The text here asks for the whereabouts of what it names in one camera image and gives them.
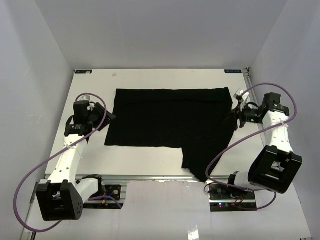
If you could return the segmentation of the black t-shirt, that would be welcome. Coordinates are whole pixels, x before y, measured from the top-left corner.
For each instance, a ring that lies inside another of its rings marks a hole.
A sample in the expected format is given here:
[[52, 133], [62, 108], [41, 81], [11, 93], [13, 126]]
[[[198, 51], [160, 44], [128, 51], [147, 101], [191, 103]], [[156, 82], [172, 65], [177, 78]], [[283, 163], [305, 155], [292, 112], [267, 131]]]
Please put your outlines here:
[[214, 89], [117, 89], [107, 146], [181, 149], [182, 168], [207, 181], [234, 135], [227, 87]]

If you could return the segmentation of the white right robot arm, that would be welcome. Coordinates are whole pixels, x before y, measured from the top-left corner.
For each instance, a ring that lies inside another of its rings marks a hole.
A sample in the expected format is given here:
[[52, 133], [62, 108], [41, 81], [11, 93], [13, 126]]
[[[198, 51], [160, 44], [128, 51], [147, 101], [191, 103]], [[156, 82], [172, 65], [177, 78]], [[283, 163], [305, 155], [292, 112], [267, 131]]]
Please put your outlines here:
[[295, 154], [291, 147], [288, 128], [285, 121], [289, 119], [290, 110], [281, 105], [281, 95], [267, 93], [260, 106], [248, 101], [249, 94], [237, 92], [234, 97], [238, 105], [232, 110], [233, 117], [239, 121], [237, 128], [243, 128], [246, 123], [262, 124], [270, 128], [265, 133], [265, 147], [251, 165], [249, 171], [236, 171], [228, 178], [229, 185], [235, 185], [241, 190], [267, 190], [284, 194], [295, 176], [303, 160]]

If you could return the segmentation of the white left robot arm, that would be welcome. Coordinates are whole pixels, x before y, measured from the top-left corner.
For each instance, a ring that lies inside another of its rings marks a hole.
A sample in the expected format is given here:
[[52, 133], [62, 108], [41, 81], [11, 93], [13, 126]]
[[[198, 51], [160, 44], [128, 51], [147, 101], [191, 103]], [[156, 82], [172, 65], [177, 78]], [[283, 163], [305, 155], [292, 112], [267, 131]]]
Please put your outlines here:
[[105, 128], [115, 115], [88, 95], [73, 104], [73, 115], [67, 120], [64, 131], [64, 152], [44, 183], [36, 188], [36, 198], [42, 218], [46, 222], [79, 220], [84, 203], [90, 198], [103, 196], [106, 189], [101, 175], [91, 174], [76, 179], [82, 154], [89, 143], [89, 134], [98, 127]]

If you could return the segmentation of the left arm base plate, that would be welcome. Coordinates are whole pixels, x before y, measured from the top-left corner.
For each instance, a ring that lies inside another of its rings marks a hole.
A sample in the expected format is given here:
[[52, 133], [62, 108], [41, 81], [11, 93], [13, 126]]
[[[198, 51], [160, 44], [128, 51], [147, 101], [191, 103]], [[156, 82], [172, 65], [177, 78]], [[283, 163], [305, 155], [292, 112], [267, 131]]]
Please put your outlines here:
[[104, 184], [102, 193], [96, 193], [89, 200], [97, 204], [98, 209], [121, 209], [122, 186], [119, 184]]

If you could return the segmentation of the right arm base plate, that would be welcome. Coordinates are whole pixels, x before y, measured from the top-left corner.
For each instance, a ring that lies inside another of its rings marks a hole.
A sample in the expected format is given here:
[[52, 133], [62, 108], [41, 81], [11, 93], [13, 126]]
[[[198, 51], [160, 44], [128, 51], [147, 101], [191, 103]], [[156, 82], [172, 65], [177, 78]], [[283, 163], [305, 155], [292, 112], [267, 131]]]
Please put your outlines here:
[[257, 208], [254, 192], [246, 192], [216, 183], [209, 184], [205, 191], [209, 196], [211, 213], [255, 211]]

